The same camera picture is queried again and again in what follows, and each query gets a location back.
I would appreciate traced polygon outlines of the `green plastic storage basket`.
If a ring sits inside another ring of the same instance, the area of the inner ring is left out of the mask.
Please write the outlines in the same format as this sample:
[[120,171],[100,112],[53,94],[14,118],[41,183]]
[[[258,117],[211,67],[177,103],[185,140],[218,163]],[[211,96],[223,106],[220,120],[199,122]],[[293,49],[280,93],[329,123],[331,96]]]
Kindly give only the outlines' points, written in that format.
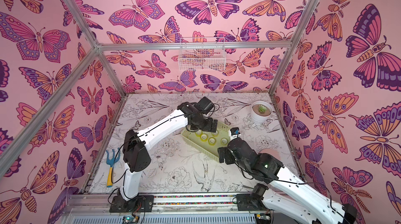
[[205,154],[208,156],[210,159],[219,161],[219,155],[218,155],[218,148],[220,147],[227,147],[227,146],[222,146],[221,144],[221,139],[226,138],[228,142],[230,142],[230,133],[231,127],[229,125],[226,125],[222,123],[221,121],[218,122],[218,127],[217,127],[217,132],[219,133],[218,136],[214,137],[212,136],[212,133],[210,132],[203,132],[203,134],[206,134],[208,136],[208,140],[213,137],[216,139],[216,144],[215,145],[209,145],[208,140],[207,141],[202,141],[200,136],[197,136],[195,133],[196,132],[190,132],[184,129],[181,132],[181,136],[185,140],[187,144],[190,146],[196,148],[198,151],[201,153]]

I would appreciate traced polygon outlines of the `yellow tape roll one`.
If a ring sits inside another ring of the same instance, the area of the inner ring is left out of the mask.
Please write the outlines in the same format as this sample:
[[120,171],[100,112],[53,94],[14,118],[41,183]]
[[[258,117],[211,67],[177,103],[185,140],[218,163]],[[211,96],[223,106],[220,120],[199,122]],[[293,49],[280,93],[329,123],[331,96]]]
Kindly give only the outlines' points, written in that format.
[[221,139],[221,144],[222,146],[227,146],[228,145],[228,140],[226,138]]

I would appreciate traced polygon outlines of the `clear white tape roll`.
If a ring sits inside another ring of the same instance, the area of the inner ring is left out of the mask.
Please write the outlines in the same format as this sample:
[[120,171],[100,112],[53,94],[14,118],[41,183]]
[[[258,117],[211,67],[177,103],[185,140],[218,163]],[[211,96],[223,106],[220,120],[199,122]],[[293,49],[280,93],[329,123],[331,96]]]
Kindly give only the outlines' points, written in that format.
[[203,132],[202,132],[201,130],[198,130],[195,134],[196,134],[197,136],[201,136],[201,135],[203,134]]

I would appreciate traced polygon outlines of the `yellow tape roll four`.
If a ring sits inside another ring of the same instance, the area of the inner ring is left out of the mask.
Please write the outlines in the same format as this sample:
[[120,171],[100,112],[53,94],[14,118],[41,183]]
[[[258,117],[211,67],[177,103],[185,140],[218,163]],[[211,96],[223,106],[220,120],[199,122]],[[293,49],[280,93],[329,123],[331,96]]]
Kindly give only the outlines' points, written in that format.
[[207,141],[208,140],[208,136],[206,135],[206,134],[202,134],[201,136],[200,136],[200,139],[202,140],[202,141]]

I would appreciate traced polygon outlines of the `yellow tape roll six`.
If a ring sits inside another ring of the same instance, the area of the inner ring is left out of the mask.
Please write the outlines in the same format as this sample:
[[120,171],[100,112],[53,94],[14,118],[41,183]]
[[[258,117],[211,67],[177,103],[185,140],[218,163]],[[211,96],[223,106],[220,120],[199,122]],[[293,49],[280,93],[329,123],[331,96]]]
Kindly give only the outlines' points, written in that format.
[[209,143],[209,145],[215,145],[216,144],[216,139],[215,138],[213,138],[213,137],[211,137],[209,140],[208,140],[208,143]]

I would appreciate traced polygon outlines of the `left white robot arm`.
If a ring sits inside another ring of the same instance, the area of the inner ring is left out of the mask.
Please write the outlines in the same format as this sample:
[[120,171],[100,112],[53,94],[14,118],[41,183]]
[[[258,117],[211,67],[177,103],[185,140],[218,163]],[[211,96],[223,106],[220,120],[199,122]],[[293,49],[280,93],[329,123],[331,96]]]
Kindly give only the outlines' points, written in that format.
[[208,115],[215,110],[212,101],[203,97],[199,102],[181,103],[148,128],[127,131],[122,146],[125,172],[120,194],[123,200],[130,201],[138,196],[142,172],[151,164],[149,152],[167,136],[182,128],[215,133],[218,120]]

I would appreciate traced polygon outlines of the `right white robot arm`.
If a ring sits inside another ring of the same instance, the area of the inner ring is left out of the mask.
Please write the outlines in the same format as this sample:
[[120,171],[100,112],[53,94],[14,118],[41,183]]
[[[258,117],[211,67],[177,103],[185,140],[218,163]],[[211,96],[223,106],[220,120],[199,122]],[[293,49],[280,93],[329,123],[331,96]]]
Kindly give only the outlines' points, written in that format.
[[277,210],[300,224],[354,224],[357,210],[351,204],[333,201],[303,182],[268,153],[257,153],[240,137],[239,128],[228,131],[226,147],[218,149],[219,161],[236,165],[242,175],[258,184],[252,202]]

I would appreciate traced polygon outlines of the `white pot with succulent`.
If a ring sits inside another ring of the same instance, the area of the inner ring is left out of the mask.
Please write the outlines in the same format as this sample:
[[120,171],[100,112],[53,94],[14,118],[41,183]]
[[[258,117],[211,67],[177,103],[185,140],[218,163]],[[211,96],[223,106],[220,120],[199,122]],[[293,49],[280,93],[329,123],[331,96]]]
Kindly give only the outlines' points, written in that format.
[[273,113],[273,107],[265,101],[256,101],[251,105],[251,119],[256,124],[262,124],[267,121]]

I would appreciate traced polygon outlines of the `blue yellow garden fork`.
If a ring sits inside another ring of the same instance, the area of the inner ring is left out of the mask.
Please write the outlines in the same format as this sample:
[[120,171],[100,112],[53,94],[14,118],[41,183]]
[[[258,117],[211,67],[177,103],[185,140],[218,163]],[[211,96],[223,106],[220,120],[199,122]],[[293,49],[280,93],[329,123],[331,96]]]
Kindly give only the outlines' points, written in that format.
[[112,187],[113,168],[114,165],[120,160],[120,151],[118,149],[106,150],[106,154],[107,154],[106,164],[109,165],[107,187]]

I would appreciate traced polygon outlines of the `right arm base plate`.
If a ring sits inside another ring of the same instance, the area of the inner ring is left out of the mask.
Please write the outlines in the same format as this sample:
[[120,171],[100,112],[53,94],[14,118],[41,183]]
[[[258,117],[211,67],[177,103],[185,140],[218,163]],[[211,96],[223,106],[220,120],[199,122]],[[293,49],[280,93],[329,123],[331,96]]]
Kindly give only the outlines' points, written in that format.
[[237,204],[238,211],[267,211],[275,210],[272,207],[266,207],[261,199],[253,197],[250,193],[237,194],[233,202]]

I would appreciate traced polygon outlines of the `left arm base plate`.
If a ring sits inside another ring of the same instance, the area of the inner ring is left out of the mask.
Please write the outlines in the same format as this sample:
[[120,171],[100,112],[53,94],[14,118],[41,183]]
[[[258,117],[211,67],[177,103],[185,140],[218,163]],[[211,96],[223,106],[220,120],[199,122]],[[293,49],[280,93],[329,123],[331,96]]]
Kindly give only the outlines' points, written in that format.
[[113,197],[110,213],[150,213],[154,205],[153,195],[139,195],[126,201],[122,195]]

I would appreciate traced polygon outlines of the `aluminium front rail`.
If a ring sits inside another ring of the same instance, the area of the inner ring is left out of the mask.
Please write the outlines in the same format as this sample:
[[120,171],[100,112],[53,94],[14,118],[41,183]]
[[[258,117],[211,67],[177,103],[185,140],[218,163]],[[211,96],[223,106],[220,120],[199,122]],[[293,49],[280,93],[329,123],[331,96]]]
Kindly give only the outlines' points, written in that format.
[[139,210],[110,211],[113,195],[73,196],[62,224],[312,224],[317,218],[283,194],[267,198],[267,209],[245,206],[236,193],[142,194]]

